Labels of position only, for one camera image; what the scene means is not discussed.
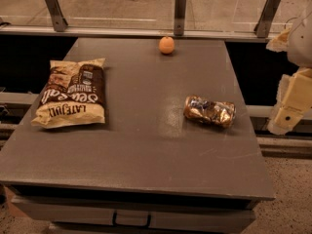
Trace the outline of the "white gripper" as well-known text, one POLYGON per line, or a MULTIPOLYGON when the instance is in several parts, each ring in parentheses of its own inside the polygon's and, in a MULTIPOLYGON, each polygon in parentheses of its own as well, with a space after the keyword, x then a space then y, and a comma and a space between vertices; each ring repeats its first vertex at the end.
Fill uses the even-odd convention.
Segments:
POLYGON ((266 49, 288 51, 288 60, 300 67, 292 76, 284 74, 269 116, 267 129, 274 135, 290 132, 312 107, 312 2, 292 24, 271 39, 266 49))

